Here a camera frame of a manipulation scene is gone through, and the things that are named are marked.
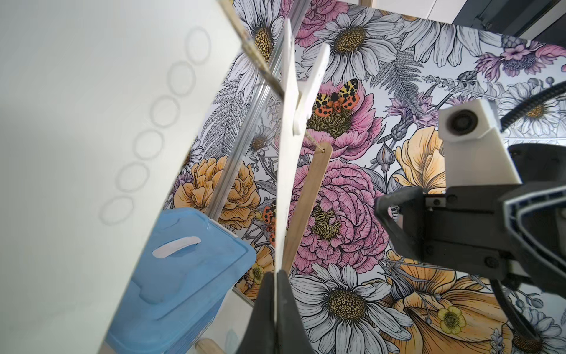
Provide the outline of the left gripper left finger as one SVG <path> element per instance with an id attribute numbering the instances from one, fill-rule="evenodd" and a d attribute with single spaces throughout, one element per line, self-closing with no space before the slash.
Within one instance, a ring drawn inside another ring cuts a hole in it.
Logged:
<path id="1" fill-rule="evenodd" d="M 274 321 L 274 274 L 263 277 L 246 332 L 236 354 L 274 354 L 277 332 Z"/>

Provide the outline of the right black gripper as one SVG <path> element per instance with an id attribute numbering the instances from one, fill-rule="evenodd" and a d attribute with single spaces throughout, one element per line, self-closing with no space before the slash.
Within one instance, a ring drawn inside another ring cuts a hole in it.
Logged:
<path id="1" fill-rule="evenodd" d="M 565 295 L 565 148 L 509 147 L 516 185 L 406 187 L 374 213 L 398 255 L 517 287 Z"/>

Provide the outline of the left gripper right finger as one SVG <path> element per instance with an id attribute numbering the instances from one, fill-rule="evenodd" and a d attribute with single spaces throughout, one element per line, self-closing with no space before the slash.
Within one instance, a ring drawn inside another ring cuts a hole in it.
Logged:
<path id="1" fill-rule="evenodd" d="M 285 270 L 276 275 L 276 353 L 313 354 Z"/>

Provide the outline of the white postcard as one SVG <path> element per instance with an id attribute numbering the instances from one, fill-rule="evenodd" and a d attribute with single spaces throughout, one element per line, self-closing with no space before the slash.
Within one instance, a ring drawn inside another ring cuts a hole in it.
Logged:
<path id="1" fill-rule="evenodd" d="M 277 273 L 282 270 L 282 254 L 287 232 L 287 218 L 293 193 L 294 178 L 299 154 L 304 140 L 303 136 L 281 141 L 280 135 L 277 171 L 277 219 L 275 232 L 274 280 L 276 280 Z"/>
<path id="2" fill-rule="evenodd" d="M 240 50 L 218 1 L 1 3 L 1 351 L 96 353 Z"/>

